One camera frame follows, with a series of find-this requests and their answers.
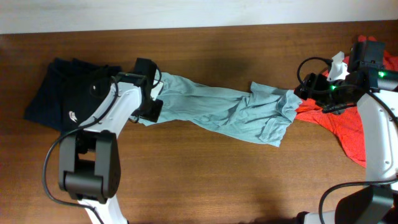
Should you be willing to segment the light blue t-shirt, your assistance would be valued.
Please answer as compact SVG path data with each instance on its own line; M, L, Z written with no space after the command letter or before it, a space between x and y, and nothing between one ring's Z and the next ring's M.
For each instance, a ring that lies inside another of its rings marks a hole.
M280 146L302 100L292 90L252 82L249 92L210 87L162 74L158 123L190 121L201 128L256 143Z

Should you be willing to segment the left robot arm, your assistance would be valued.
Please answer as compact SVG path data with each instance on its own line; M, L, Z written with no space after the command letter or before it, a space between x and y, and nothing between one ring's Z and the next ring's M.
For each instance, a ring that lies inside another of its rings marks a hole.
M92 223L127 223L116 192L121 179L118 136L131 118L157 122L163 87L155 62L138 58L134 70L111 78L104 101L60 141L58 184Z

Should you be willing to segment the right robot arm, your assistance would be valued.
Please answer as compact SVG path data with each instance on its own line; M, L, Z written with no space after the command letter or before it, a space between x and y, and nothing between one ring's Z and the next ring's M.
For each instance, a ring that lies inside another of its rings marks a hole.
M295 95L313 99L323 113L357 107L364 131L366 180L329 188L316 213L299 213L297 223L397 223L397 72L383 64L385 45L365 40L323 59L328 76L299 78Z

